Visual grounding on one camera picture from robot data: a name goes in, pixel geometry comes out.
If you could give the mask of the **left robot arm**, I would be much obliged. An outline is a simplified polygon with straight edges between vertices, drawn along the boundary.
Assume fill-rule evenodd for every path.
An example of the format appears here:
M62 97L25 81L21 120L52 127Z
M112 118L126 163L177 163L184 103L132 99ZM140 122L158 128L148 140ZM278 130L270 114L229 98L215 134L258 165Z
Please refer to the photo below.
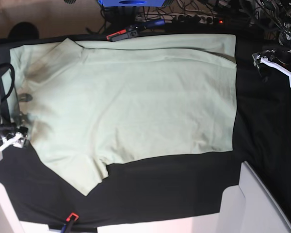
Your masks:
M252 54L253 64L265 80L268 79L267 67L280 71L288 77L291 88L291 0L257 0L255 3L275 25L273 28L262 24L244 1L239 1L244 12L257 26L265 32L277 32L278 44L264 46L262 51Z

